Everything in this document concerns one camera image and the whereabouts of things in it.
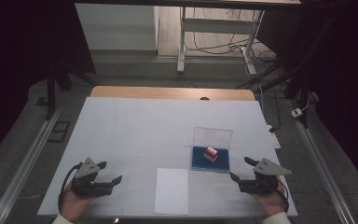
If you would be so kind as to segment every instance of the blue tray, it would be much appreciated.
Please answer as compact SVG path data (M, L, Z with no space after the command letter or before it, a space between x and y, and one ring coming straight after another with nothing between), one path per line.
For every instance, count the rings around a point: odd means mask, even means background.
M211 162L203 157L205 149L206 147L193 147L191 168L193 170L228 173L229 171L228 150L222 148L215 148L217 150L217 158L214 162Z

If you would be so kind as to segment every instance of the red cube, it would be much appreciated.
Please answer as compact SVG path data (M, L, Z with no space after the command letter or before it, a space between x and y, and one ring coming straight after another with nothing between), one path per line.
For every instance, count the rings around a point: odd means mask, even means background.
M207 147L205 149L204 158L208 161L214 162L217 159L217 150L213 147Z

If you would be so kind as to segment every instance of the black curtain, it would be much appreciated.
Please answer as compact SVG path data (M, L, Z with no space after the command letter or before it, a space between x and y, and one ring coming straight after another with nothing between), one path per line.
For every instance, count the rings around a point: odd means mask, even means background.
M311 67L316 112L358 169L358 1L340 9Z
M95 73L75 4L0 1L0 142L26 104L29 88L61 64Z

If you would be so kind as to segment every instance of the white table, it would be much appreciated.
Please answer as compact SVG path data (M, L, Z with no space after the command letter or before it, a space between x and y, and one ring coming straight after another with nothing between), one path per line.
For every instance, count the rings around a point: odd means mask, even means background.
M230 170L253 179L248 156L278 162L257 101L194 101L89 97L38 215L58 214L57 196L72 166L91 157L107 161L97 182L123 175L110 196L96 200L90 217L247 218L265 214L240 193L229 174L190 170L195 127L232 130ZM189 169L188 216L154 214L158 168ZM289 216L296 216L291 197Z

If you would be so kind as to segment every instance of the metal rail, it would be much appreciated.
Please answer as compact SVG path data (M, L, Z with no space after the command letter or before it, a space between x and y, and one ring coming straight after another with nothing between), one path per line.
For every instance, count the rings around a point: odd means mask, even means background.
M62 106L66 101L67 95L68 93L63 94L63 98L61 99L61 102L55 112L52 114L50 120L46 120L42 125L39 133L37 134L35 140L28 149L27 154L22 160L19 169L17 170L16 174L14 174L10 184L7 187L7 190L2 196L0 200L0 224L5 223L11 209L13 208L14 203L19 197L22 187L24 186L29 174L31 173L43 146L48 140L48 135L50 134L58 116L62 111Z
M286 100L286 103L290 110L295 109L289 100ZM307 147L307 150L310 154L310 157L313 160L313 163L316 166L316 170L319 173L319 176L324 183L324 187L327 190L327 193L332 198L333 205L337 210L337 214L341 219L343 224L355 224L355 220L353 215L351 214L351 210L348 207L347 202L345 201L341 190L339 189L338 185L336 184L333 176L331 175L322 154L320 153L318 147L316 146L315 142L313 141L312 135L308 129L305 129L299 119L296 119L296 126L298 131Z

